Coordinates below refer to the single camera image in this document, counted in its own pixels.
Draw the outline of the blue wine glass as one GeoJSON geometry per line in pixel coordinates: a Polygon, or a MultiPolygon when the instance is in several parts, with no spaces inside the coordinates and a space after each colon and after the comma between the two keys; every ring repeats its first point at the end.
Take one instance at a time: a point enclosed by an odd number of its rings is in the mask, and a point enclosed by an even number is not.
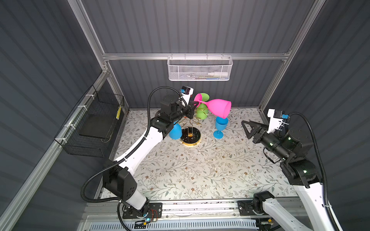
{"type": "Polygon", "coordinates": [[[178,140],[182,137],[182,128],[178,123],[173,125],[173,128],[169,133],[169,137],[173,140],[178,140]]]}
{"type": "Polygon", "coordinates": [[[216,131],[213,133],[216,139],[222,139],[224,134],[223,130],[227,127],[229,120],[228,118],[217,117],[215,121],[216,131]]]}

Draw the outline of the pink wine glass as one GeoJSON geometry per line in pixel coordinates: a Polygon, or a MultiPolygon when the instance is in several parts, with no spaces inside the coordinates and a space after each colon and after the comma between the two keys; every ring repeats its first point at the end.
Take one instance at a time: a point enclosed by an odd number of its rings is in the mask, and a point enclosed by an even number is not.
{"type": "Polygon", "coordinates": [[[198,93],[195,96],[194,101],[200,104],[205,104],[211,113],[223,119],[228,117],[232,107],[232,103],[227,100],[210,100],[210,96],[207,93],[198,93]]]}

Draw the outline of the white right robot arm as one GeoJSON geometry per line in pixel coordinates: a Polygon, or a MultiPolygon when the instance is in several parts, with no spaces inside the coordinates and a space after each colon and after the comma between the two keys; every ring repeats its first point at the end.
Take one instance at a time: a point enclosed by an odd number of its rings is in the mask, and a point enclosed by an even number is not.
{"type": "MultiPolygon", "coordinates": [[[[283,174],[303,203],[313,231],[340,231],[342,227],[328,201],[327,186],[321,169],[305,156],[314,146],[308,134],[290,128],[283,137],[268,132],[268,125],[242,121],[248,139],[276,155],[283,174]]],[[[268,191],[255,193],[252,210],[257,215],[268,214],[286,231],[308,231],[309,228],[288,212],[268,191]]]]}

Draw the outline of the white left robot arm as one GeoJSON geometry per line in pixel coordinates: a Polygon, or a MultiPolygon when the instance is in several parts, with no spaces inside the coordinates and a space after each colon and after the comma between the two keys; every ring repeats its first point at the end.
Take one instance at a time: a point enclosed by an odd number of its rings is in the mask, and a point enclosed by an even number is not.
{"type": "Polygon", "coordinates": [[[121,201],[132,208],[146,213],[149,200],[137,189],[134,173],[151,150],[173,130],[183,117],[193,118],[196,102],[191,101],[189,93],[181,96],[167,95],[161,101],[161,109],[151,118],[144,134],[123,155],[110,161],[103,172],[103,186],[121,201]]]}

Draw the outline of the right green wine glass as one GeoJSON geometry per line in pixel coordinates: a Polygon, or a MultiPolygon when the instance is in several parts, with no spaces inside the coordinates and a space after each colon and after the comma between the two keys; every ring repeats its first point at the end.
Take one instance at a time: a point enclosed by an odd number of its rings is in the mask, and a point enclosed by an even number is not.
{"type": "MultiPolygon", "coordinates": [[[[210,96],[207,93],[198,93],[195,99],[207,102],[210,99],[210,96]]],[[[208,114],[209,114],[209,110],[207,106],[203,103],[199,103],[196,109],[196,117],[201,120],[204,120],[208,117],[208,114]]]]}

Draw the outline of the gold wine glass rack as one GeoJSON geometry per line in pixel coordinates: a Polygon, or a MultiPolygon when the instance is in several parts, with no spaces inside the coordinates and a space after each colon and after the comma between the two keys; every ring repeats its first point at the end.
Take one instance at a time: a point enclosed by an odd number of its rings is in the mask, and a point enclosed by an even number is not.
{"type": "Polygon", "coordinates": [[[182,128],[182,144],[186,146],[196,146],[200,142],[201,132],[199,129],[202,125],[202,121],[203,120],[196,117],[196,109],[193,119],[183,117],[182,120],[180,120],[178,124],[182,128]]]}

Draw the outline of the yellow marker in basket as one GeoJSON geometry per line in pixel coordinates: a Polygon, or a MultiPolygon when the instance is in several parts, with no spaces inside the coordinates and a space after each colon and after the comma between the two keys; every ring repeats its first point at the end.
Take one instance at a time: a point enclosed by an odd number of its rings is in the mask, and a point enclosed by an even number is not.
{"type": "Polygon", "coordinates": [[[119,120],[120,113],[121,113],[121,106],[118,107],[118,110],[117,110],[117,113],[116,113],[116,120],[119,120]]]}

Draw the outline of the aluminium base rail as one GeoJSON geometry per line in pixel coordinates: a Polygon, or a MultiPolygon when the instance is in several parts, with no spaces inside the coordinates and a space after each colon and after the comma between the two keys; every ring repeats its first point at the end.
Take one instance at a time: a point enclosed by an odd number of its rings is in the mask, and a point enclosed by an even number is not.
{"type": "Polygon", "coordinates": [[[89,203],[79,231],[312,231],[297,197],[277,199],[283,215],[256,214],[252,199],[151,201],[139,216],[132,207],[116,202],[89,203]]]}

